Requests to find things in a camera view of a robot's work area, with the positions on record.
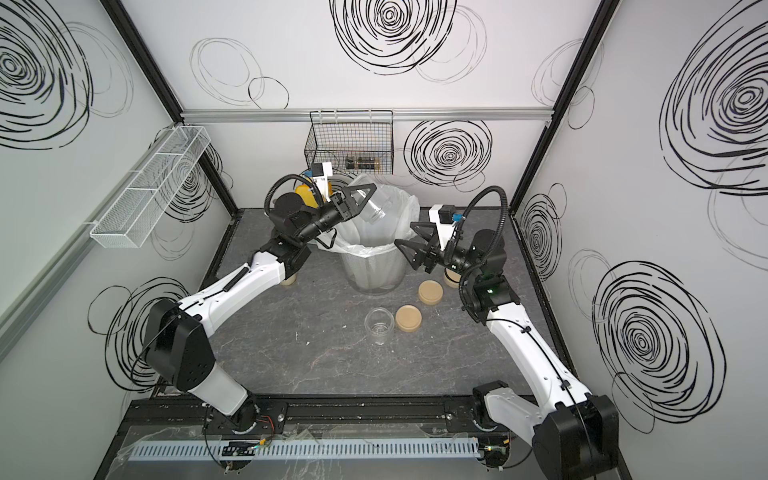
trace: white wall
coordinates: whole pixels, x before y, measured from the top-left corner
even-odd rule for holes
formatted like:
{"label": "white wall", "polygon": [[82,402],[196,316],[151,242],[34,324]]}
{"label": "white wall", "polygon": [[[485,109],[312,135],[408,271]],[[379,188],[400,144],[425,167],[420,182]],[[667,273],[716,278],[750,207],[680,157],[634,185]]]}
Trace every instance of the white wall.
{"label": "white wall", "polygon": [[[768,2],[754,3],[685,68],[735,0],[625,0],[592,119],[561,127],[518,212],[581,379],[621,411],[637,480],[765,476],[768,197],[744,196],[766,188]],[[702,169],[734,160],[747,169]]]}
{"label": "white wall", "polygon": [[[367,4],[193,0],[180,8],[179,2],[125,2],[187,110],[551,106],[598,3],[419,0],[408,14],[395,7],[402,2],[373,2],[382,10],[363,8],[366,13],[357,16],[349,10],[345,23],[344,8]],[[363,45],[379,53],[363,54]],[[492,159],[482,176],[460,187],[470,190],[464,192],[411,175],[403,154],[412,154],[406,138],[414,127],[395,125],[394,176],[377,181],[408,185],[422,205],[466,205],[482,186],[514,190],[542,122],[488,122]],[[237,172],[233,195],[241,207],[260,207],[274,180],[306,168],[308,124],[220,124],[210,130],[227,150],[228,169]],[[464,161],[478,158],[471,154]],[[456,170],[447,163],[432,159],[430,165]]]}
{"label": "white wall", "polygon": [[[10,102],[9,92],[18,91],[9,86],[8,75],[21,70],[16,69],[19,64],[12,65],[7,57],[0,63],[5,75],[0,80],[0,121],[4,129],[0,134],[0,158],[5,172],[0,189],[5,205],[0,233],[0,311],[27,286],[75,229],[90,220],[88,215],[139,160],[157,130],[169,121],[99,2],[59,1],[51,7],[37,0],[31,3],[32,7],[35,4],[40,8],[38,13],[51,19],[56,34],[50,30],[38,29],[38,34],[25,30],[29,24],[14,13],[19,12],[18,6],[2,2],[6,8],[2,14],[5,27],[0,35],[18,33],[35,45],[39,45],[35,35],[40,35],[38,39],[63,35],[64,42],[71,47],[70,59],[77,58],[74,54],[79,52],[78,48],[87,59],[87,69],[82,60],[71,60],[71,68],[90,72],[93,103],[76,104],[72,102],[71,91],[65,94],[65,113],[70,108],[69,114],[83,114],[85,105],[90,110],[87,122],[73,124],[78,131],[63,131],[45,139],[45,132],[50,132],[45,130],[51,127],[48,125],[10,134],[12,115],[42,113],[52,118],[53,125],[62,120],[52,114],[50,105],[37,104],[21,94],[19,98],[26,103]],[[74,32],[71,37],[68,28],[62,26],[64,23]],[[93,43],[94,38],[99,40],[98,45]],[[103,56],[100,46],[106,48],[103,51],[114,53],[110,60]],[[35,48],[27,50],[31,55],[29,65],[34,61],[46,65],[45,59],[55,56]],[[70,71],[67,85],[72,85],[76,78],[87,77],[85,73]],[[130,82],[125,83],[126,78],[132,82],[128,89]],[[36,141],[21,145],[19,139]],[[22,147],[50,149],[20,150]],[[130,384],[117,369],[111,348],[107,349],[105,363],[107,337],[92,333],[87,321],[98,332],[105,332],[114,314],[125,304],[128,292],[159,276],[172,280],[155,283],[167,281],[173,285],[154,288],[138,301],[151,303],[160,296],[197,290],[229,215],[218,200],[210,197],[210,185],[201,173],[196,171],[194,175],[208,192],[193,208],[199,217],[197,221],[182,223],[164,216],[140,249],[106,250],[96,246],[0,363],[1,477],[81,480],[95,474],[124,413],[124,400],[129,400],[110,380],[107,365],[121,385]],[[113,288],[99,296],[113,285],[124,286],[126,290]],[[89,305],[97,297],[89,315]],[[144,320],[140,316],[134,318],[139,327]],[[140,348],[141,341],[134,339],[134,345]],[[40,455],[32,458],[30,452]]]}

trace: gray marble surface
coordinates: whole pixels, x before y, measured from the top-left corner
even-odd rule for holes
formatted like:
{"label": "gray marble surface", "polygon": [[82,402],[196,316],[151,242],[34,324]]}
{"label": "gray marble surface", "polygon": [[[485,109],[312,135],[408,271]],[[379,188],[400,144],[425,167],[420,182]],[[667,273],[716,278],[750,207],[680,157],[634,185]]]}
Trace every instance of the gray marble surface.
{"label": "gray marble surface", "polygon": [[[422,220],[427,220],[422,210]],[[495,228],[498,210],[474,210],[465,222],[462,245],[476,230]],[[261,209],[246,210],[224,256],[219,277],[245,262],[264,244],[271,222]],[[531,393],[501,343],[461,311],[454,289],[444,286],[437,306],[419,302],[419,284],[442,283],[442,268],[428,275],[408,269],[400,286],[383,296],[353,290],[339,254],[313,253],[292,286],[275,286],[240,309],[211,337],[226,371],[252,392],[335,395],[469,394],[493,380],[518,393]],[[505,226],[505,275],[528,315],[551,345],[528,271],[512,227]],[[369,345],[363,318],[374,307],[394,314],[405,304],[422,312],[414,333],[398,329],[386,346]]]}

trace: black cable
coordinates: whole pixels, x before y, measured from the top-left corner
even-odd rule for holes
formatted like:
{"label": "black cable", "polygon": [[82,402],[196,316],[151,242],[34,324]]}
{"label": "black cable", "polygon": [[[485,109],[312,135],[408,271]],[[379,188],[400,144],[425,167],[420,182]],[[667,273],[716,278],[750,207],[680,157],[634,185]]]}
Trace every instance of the black cable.
{"label": "black cable", "polygon": [[[482,257],[480,257],[480,260],[475,264],[469,267],[468,269],[465,269],[462,272],[462,277],[458,280],[458,297],[462,301],[462,305],[464,306],[464,310],[466,310],[467,314],[470,318],[472,318],[475,322],[479,322],[480,319],[475,313],[474,307],[469,304],[469,301],[466,299],[466,292],[465,292],[465,284],[467,282],[467,279],[469,278],[469,275],[483,266],[486,260],[488,260],[488,257],[491,256],[494,250],[496,250],[496,247],[498,246],[498,242],[502,238],[502,231],[504,230],[504,223],[506,222],[507,218],[507,194],[504,192],[504,189],[501,187],[498,187],[496,185],[491,185],[490,187],[485,188],[482,192],[477,194],[475,198],[472,199],[471,202],[469,202],[469,205],[464,210],[464,213],[462,216],[464,218],[469,215],[469,213],[472,211],[473,208],[475,208],[475,205],[487,194],[491,192],[496,192],[498,194],[499,200],[501,201],[501,209],[499,210],[499,218],[498,218],[498,225],[496,226],[496,231],[493,233],[493,238],[491,238],[491,243],[488,245],[488,249],[483,253]],[[456,234],[456,240],[455,242],[458,242],[458,234]]]}
{"label": "black cable", "polygon": [[554,370],[554,374],[558,376],[558,380],[560,380],[560,384],[563,386],[563,389],[568,394],[568,396],[571,397],[571,401],[573,402],[574,407],[576,407],[576,413],[578,413],[578,417],[581,420],[581,426],[584,427],[584,437],[586,437],[586,439],[587,439],[587,447],[589,448],[590,467],[593,468],[594,467],[594,453],[592,452],[592,442],[590,442],[589,433],[587,432],[587,423],[584,421],[584,417],[581,415],[581,410],[578,408],[578,404],[576,403],[576,399],[571,394],[571,391],[568,389],[568,387],[565,386],[563,377],[560,375],[560,370],[555,368],[554,363],[549,358],[549,355],[547,355],[547,352],[546,352],[546,350],[544,350],[544,347],[541,346],[541,344],[538,342],[538,340],[536,340],[536,337],[534,337],[531,334],[530,330],[526,331],[525,328],[523,326],[521,326],[517,322],[514,322],[514,321],[509,320],[509,319],[487,319],[486,322],[507,322],[507,323],[512,323],[512,324],[520,327],[522,329],[521,333],[527,333],[528,336],[531,338],[531,340],[533,340],[533,342],[536,344],[538,349],[541,350],[541,354],[544,356],[544,358],[547,359],[547,362],[549,362],[549,366],[552,367],[552,370]]}
{"label": "black cable", "polygon": [[214,461],[216,465],[219,465],[221,468],[223,468],[224,471],[227,470],[227,466],[224,464],[224,462],[219,462],[216,460],[216,457],[214,457],[214,454],[210,450],[210,447],[208,446],[208,415],[210,414],[211,406],[209,405],[208,408],[205,411],[205,417],[203,417],[203,441],[205,442],[205,449],[208,451],[208,455],[210,455],[210,459]]}
{"label": "black cable", "polygon": [[502,467],[502,470],[506,470],[507,468],[514,468],[514,467],[519,466],[522,462],[525,462],[526,460],[528,460],[528,457],[531,456],[531,453],[533,453],[533,445],[531,446],[531,449],[528,450],[528,453],[525,455],[525,457],[523,457],[523,459],[520,462],[517,462],[514,465],[508,465],[506,467]]}
{"label": "black cable", "polygon": [[310,188],[312,191],[312,195],[315,197],[315,201],[317,202],[318,207],[320,205],[323,205],[326,201],[323,198],[323,195],[320,194],[320,190],[317,188],[317,185],[315,182],[306,179],[305,177],[302,177],[301,175],[296,174],[287,174],[285,177],[280,178],[275,184],[270,187],[269,191],[266,192],[266,197],[264,197],[264,213],[269,215],[270,211],[272,210],[272,207],[270,204],[272,203],[272,196],[277,192],[277,189],[280,188],[281,185],[286,183],[289,180],[297,180],[306,186]]}

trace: white wire basket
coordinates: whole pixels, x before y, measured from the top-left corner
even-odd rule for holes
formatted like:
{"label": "white wire basket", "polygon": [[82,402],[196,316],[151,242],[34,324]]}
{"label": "white wire basket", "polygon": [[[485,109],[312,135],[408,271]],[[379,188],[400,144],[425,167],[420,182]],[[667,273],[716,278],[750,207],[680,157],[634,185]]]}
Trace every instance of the white wire basket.
{"label": "white wire basket", "polygon": [[105,248],[141,247],[209,144],[204,127],[174,127],[95,222],[91,238]]}

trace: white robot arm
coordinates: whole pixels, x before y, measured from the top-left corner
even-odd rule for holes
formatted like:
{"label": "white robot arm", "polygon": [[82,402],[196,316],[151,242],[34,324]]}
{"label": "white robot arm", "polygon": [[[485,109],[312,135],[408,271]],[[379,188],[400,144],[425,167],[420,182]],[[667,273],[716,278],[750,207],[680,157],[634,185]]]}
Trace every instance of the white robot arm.
{"label": "white robot arm", "polygon": [[[277,186],[296,176],[286,176]],[[238,309],[268,288],[293,275],[309,256],[306,244],[320,232],[359,214],[376,189],[347,187],[318,208],[307,207],[297,194],[284,194],[265,210],[275,224],[272,239],[245,263],[215,284],[178,303],[161,300],[150,312],[145,335],[147,363],[179,390],[190,392],[226,415],[236,433],[249,432],[259,407],[249,392],[216,363],[208,337]],[[363,194],[355,195],[357,190]],[[503,382],[474,389],[476,424],[480,429],[504,425],[531,445],[548,478],[586,478],[613,468],[617,452],[617,411],[607,397],[595,397],[571,374],[528,318],[520,299],[504,278],[506,261],[501,231],[480,230],[469,248],[458,246],[466,215],[453,206],[435,205],[428,223],[412,223],[427,243],[396,240],[414,269],[427,272],[440,264],[460,273],[459,296],[474,321],[487,326],[507,349],[531,387],[536,404]]]}

